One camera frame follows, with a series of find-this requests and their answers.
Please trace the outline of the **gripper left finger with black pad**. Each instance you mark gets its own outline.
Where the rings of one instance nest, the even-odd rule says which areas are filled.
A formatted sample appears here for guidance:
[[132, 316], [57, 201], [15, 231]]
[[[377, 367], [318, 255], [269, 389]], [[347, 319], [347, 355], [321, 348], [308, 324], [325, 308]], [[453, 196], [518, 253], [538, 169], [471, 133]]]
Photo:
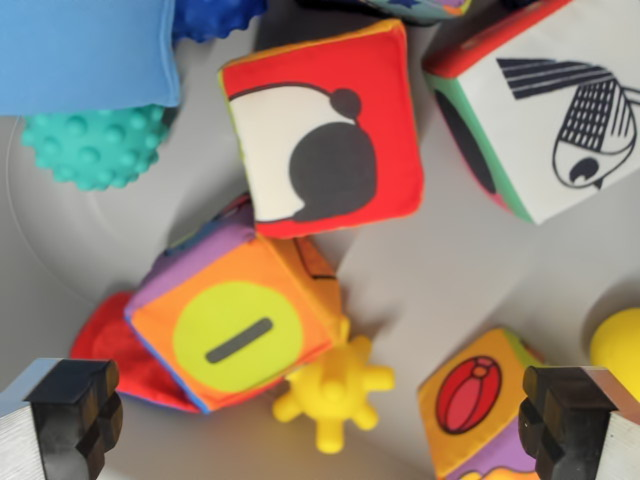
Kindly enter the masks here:
[[38, 358], [1, 392], [3, 479], [96, 479], [123, 405], [112, 360]]

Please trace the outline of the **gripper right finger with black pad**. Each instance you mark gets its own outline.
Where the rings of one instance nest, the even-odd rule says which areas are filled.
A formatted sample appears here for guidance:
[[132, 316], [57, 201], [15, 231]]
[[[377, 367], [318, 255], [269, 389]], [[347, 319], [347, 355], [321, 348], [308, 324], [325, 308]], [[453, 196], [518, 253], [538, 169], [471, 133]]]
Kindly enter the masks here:
[[539, 478], [639, 477], [639, 402], [603, 367], [530, 366], [518, 432]]

